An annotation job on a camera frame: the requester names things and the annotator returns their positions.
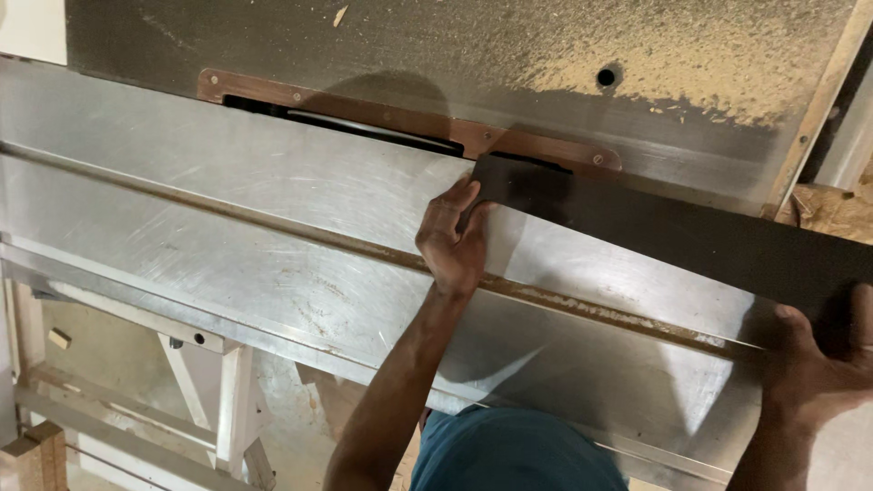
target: wood chip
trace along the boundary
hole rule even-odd
[[[49,331],[49,340],[57,344],[61,349],[69,348],[70,343],[72,342],[72,338],[58,328],[52,328],[52,330]]]
[[[333,27],[336,27],[337,25],[340,25],[340,21],[342,20],[342,16],[344,16],[344,15],[346,14],[346,9],[347,9],[347,8],[348,8],[348,5],[346,5],[345,7],[341,8],[341,9],[336,13],[336,17],[333,19]]]

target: concrete floor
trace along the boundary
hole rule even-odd
[[[66,350],[46,343],[48,364],[193,422],[154,331],[63,301],[43,301],[43,316],[46,333],[59,328],[72,338]],[[252,369],[274,416],[271,425],[262,432],[261,441],[276,470],[276,490],[321,489],[336,440],[366,388],[263,351],[255,351]],[[101,405],[85,403],[61,390],[52,390],[51,396],[192,460],[210,464],[206,452],[173,435],[119,416]],[[419,437],[416,430],[391,491],[409,488]],[[73,464],[68,463],[67,471],[70,491],[122,490]],[[630,488],[660,489],[635,480]]]

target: person's left hand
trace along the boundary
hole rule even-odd
[[[464,175],[449,190],[430,200],[416,247],[434,275],[436,290],[449,297],[469,299],[485,272],[485,220],[492,202],[477,204],[466,228],[455,231],[461,212],[479,194],[479,182]]]

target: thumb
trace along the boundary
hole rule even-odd
[[[473,237],[475,239],[483,239],[485,237],[485,225],[488,223],[488,214],[497,204],[493,201],[483,201],[470,211],[470,220],[467,222],[467,228],[464,230],[462,239]]]
[[[788,305],[778,305],[775,310],[782,324],[788,328],[786,348],[794,353],[807,353],[824,356],[813,338],[813,327],[809,319],[798,309]]]

